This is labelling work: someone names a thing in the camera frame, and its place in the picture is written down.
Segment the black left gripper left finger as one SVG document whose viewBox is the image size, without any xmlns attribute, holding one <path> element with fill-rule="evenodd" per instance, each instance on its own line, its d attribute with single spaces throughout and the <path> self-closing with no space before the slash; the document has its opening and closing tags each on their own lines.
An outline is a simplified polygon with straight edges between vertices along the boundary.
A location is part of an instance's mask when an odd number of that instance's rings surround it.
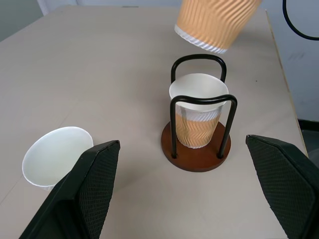
<svg viewBox="0 0 319 239">
<path fill-rule="evenodd" d="M 98 239 L 113 194 L 120 142 L 84 151 L 51 190 L 20 238 Z"/>
</svg>

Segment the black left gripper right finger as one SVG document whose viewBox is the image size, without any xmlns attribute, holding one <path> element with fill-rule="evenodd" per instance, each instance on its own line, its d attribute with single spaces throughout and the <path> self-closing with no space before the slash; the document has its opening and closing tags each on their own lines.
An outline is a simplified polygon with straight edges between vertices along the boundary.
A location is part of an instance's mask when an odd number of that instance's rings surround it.
<svg viewBox="0 0 319 239">
<path fill-rule="evenodd" d="M 319 169 L 293 144 L 248 135 L 246 145 L 263 191 L 290 239 L 319 237 Z"/>
</svg>

